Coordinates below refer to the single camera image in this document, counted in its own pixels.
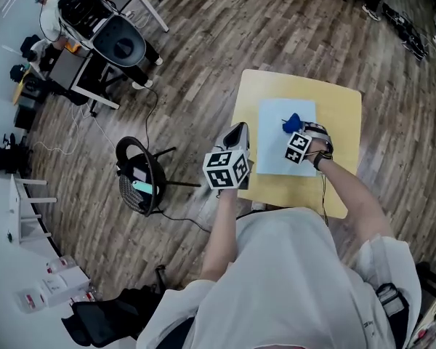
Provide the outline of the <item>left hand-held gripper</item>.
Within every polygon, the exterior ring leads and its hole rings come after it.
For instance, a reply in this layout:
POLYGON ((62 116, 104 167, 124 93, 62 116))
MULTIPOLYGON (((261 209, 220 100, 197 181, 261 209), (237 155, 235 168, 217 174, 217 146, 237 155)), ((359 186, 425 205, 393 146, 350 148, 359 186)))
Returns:
POLYGON ((216 140, 214 146, 221 150, 205 155, 203 173, 212 190, 249 188, 253 161, 249 159, 249 127, 245 122, 232 125, 216 140))

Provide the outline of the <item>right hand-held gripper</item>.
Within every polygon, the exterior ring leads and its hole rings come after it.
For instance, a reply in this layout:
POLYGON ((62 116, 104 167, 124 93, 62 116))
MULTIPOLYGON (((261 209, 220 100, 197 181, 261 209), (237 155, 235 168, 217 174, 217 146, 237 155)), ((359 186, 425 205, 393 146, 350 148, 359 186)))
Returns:
POLYGON ((334 152, 334 147, 331 141, 331 137, 328 131, 322 125, 316 122, 300 121, 300 128, 296 129, 287 143, 287 149, 285 158, 294 162, 295 164, 301 164, 305 159, 306 152, 310 146, 312 139, 325 140, 328 145, 328 151, 334 152))

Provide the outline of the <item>blue cloth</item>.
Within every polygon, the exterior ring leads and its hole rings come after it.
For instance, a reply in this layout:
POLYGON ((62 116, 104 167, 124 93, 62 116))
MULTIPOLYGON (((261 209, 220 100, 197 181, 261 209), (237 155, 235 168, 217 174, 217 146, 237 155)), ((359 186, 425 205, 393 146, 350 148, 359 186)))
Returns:
POLYGON ((300 128, 299 122, 301 121, 298 113, 293 113, 288 120, 283 120, 283 131, 287 134, 293 134, 296 129, 300 128))

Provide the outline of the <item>grey shoulder pouch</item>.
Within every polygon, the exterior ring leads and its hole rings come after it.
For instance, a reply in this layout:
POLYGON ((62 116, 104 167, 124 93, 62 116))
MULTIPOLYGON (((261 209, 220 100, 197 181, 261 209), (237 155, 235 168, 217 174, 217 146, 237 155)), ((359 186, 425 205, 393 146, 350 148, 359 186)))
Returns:
POLYGON ((409 304, 393 283, 382 284, 376 290, 381 306, 389 322, 396 349, 403 349, 407 338, 409 304))

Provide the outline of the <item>person's right forearm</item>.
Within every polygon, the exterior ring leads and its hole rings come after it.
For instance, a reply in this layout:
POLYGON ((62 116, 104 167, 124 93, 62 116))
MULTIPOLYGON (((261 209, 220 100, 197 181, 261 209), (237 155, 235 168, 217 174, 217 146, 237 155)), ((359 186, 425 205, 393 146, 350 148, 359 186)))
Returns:
POLYGON ((319 168, 347 208, 350 223, 361 244, 375 236, 394 237, 378 199, 356 176, 333 160, 322 160, 319 168))

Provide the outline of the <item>person's left forearm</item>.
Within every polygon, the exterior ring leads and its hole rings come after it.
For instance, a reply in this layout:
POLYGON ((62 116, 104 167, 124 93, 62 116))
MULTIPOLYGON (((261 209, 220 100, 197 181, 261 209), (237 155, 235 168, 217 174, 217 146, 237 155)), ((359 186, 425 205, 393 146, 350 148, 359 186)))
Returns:
POLYGON ((236 206, 237 189, 223 190, 205 248, 199 280, 217 282, 237 257, 236 206))

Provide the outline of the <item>person's right hand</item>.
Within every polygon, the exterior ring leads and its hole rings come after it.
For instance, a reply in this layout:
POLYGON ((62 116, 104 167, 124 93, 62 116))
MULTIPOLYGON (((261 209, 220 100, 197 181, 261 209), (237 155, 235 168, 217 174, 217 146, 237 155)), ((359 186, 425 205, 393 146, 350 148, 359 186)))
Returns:
POLYGON ((322 154, 324 156, 327 156, 328 159, 332 159, 332 153, 328 151, 328 145, 326 144, 325 140, 321 139, 312 139, 310 146, 306 152, 305 158, 310 161, 311 163, 314 162, 315 157, 318 154, 322 154))

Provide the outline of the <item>black wristwatch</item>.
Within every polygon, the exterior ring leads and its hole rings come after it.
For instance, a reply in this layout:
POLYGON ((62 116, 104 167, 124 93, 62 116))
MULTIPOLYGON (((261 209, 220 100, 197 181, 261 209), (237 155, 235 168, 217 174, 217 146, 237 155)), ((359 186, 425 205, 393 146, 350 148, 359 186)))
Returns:
POLYGON ((320 162, 321 162, 322 160, 328 160, 328 161, 330 161, 330 160, 332 160, 332 159, 333 159, 333 156, 332 156, 332 154, 329 153, 328 151, 318 151, 318 152, 315 154, 315 158, 313 159, 312 164, 313 164, 313 166, 315 167, 316 170, 320 171, 320 168, 319 168, 319 164, 320 164, 320 162))

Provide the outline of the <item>mint green bottle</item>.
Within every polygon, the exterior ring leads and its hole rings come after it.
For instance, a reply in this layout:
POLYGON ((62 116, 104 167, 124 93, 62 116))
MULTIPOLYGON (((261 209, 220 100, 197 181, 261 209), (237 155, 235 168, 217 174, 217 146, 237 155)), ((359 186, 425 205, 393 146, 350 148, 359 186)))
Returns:
POLYGON ((156 190, 152 184, 139 180, 133 181, 132 187, 139 192, 146 193, 149 195, 153 195, 154 191, 156 190))

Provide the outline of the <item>round black wicker chair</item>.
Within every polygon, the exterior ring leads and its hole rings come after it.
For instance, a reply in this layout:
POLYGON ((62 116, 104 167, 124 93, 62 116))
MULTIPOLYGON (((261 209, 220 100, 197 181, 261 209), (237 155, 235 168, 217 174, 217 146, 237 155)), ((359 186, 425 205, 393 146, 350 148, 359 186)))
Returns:
POLYGON ((123 137, 118 142, 116 146, 118 186, 124 203, 130 209, 149 217, 161 211, 158 206, 164 198, 167 186, 200 187, 198 183, 166 179, 164 168, 158 162, 158 157, 175 150, 176 148, 172 147, 152 154, 137 138, 130 136, 123 137), (147 173, 145 182, 152 184, 156 189, 153 195, 139 192, 132 187, 132 182, 135 181, 132 175, 134 167, 147 173))

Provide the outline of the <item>black power strip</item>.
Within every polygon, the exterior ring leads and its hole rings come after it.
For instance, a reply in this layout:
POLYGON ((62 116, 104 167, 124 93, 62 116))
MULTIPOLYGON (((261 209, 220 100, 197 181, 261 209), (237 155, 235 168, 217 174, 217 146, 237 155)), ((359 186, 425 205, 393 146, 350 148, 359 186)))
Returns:
POLYGON ((395 29, 403 46, 411 52, 418 61, 423 60, 428 55, 428 52, 413 24, 384 2, 382 3, 381 11, 387 22, 395 29))

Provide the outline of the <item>person's white shirt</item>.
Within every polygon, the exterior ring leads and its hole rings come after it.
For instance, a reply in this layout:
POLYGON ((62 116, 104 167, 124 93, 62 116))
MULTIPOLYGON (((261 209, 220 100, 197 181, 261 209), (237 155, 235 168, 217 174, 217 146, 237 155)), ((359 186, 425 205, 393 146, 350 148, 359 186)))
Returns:
POLYGON ((250 214, 236 225, 236 260, 218 281, 167 290, 137 349, 156 349, 189 318, 185 349, 403 349, 379 289, 393 284, 408 303, 410 338, 421 288, 406 242, 377 236, 347 267, 326 224, 309 209, 250 214))

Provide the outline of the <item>grey shell chair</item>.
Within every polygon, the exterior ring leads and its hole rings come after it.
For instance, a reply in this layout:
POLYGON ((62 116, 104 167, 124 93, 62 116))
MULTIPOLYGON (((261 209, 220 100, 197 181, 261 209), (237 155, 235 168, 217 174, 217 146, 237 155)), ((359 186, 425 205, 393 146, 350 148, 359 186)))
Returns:
POLYGON ((137 28, 124 16, 112 16, 92 40, 94 51, 121 67, 137 65, 145 56, 146 43, 137 28))

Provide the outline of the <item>grey desk white legs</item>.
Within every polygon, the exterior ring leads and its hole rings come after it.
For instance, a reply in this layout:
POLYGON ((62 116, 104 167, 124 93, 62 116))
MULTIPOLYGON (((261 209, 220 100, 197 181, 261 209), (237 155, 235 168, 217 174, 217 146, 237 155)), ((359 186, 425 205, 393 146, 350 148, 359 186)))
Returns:
POLYGON ((126 77, 106 60, 95 57, 93 52, 71 53, 64 49, 49 73, 49 79, 65 89, 78 105, 92 102, 93 111, 95 103, 119 109, 119 104, 109 98, 108 87, 126 77))

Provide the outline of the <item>clear bottle red label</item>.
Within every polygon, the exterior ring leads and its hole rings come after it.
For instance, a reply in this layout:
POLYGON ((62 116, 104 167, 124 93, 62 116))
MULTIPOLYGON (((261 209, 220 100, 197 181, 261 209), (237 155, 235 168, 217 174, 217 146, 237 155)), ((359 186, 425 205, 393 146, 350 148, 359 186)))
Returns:
POLYGON ((69 303, 70 305, 72 305, 76 302, 95 302, 95 301, 96 299, 90 291, 81 291, 76 296, 71 297, 69 303))
POLYGON ((50 260, 47 263, 46 268, 47 268, 48 274, 57 274, 63 270, 74 268, 76 266, 77 266, 76 261, 71 256, 65 255, 65 256, 50 260))

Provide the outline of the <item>black cabinet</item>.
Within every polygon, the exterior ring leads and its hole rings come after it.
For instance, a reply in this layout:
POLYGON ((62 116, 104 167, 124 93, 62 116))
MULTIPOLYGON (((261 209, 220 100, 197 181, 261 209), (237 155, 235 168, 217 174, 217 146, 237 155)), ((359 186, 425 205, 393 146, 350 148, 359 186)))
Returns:
POLYGON ((14 118, 14 126, 29 132, 38 109, 49 95, 49 90, 46 88, 47 81, 33 74, 28 74, 23 82, 24 87, 16 104, 17 111, 14 118))

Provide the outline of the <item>white box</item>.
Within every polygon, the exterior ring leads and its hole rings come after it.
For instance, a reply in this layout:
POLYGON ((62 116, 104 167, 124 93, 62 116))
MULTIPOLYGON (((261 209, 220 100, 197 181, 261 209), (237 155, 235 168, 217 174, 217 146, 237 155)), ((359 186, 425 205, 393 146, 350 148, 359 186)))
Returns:
POLYGON ((52 308, 86 291, 90 279, 80 267, 73 267, 56 274, 47 274, 39 284, 44 302, 52 308))

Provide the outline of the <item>yellow desk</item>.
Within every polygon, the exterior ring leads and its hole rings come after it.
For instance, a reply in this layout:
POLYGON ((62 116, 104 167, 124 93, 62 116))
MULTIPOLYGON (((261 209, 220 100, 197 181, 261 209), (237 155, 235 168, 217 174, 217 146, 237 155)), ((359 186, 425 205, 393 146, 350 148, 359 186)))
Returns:
POLYGON ((21 92, 22 92, 22 90, 23 90, 23 87, 24 87, 24 78, 29 74, 29 73, 31 73, 31 69, 29 68, 29 69, 27 69, 26 71, 25 71, 25 73, 23 74, 23 77, 22 77, 22 79, 21 79, 21 81, 18 83, 18 85, 16 86, 16 88, 15 88, 15 92, 14 92, 14 95, 13 95, 13 98, 12 98, 12 104, 13 105, 16 105, 17 103, 18 103, 18 100, 19 100, 19 97, 20 97, 20 95, 21 95, 21 92))

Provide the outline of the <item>black office chair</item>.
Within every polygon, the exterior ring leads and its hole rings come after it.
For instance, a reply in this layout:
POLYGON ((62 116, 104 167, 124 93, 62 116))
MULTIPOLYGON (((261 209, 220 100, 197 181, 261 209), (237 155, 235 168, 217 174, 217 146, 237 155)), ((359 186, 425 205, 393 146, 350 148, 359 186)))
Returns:
MULTIPOLYGON (((113 300, 73 303, 73 315, 62 319, 72 340, 83 347, 101 349, 126 337, 138 339, 166 292, 164 271, 164 265, 157 266, 155 284, 123 289, 113 300)), ((178 318, 159 334, 149 349, 183 349, 195 316, 192 310, 178 318)))

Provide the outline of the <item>black bag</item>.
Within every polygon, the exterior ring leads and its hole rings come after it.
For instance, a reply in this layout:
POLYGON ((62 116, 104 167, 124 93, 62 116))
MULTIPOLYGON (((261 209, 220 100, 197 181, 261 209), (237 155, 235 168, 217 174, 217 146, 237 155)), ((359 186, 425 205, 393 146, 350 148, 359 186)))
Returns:
POLYGON ((0 146, 0 172, 15 174, 19 172, 26 175, 30 171, 29 161, 33 152, 27 145, 27 137, 23 136, 19 143, 11 133, 8 137, 3 136, 2 146, 0 146))

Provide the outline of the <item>cluttered white shelf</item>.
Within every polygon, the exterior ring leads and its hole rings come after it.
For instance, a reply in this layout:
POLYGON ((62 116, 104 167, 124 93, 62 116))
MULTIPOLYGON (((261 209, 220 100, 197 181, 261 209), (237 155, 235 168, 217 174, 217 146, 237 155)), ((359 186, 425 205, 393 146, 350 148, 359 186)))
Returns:
POLYGON ((431 309, 430 320, 423 323, 412 336, 408 349, 431 349, 436 340, 436 304, 431 309))

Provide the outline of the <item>clear jug red label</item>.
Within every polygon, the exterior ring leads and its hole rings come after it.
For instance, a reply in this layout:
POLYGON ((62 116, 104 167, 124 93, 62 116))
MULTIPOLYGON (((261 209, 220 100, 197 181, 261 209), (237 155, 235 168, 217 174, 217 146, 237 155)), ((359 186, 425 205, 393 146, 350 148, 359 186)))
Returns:
POLYGON ((21 289, 15 292, 13 297, 20 311, 25 314, 35 313, 47 306, 38 287, 21 289))

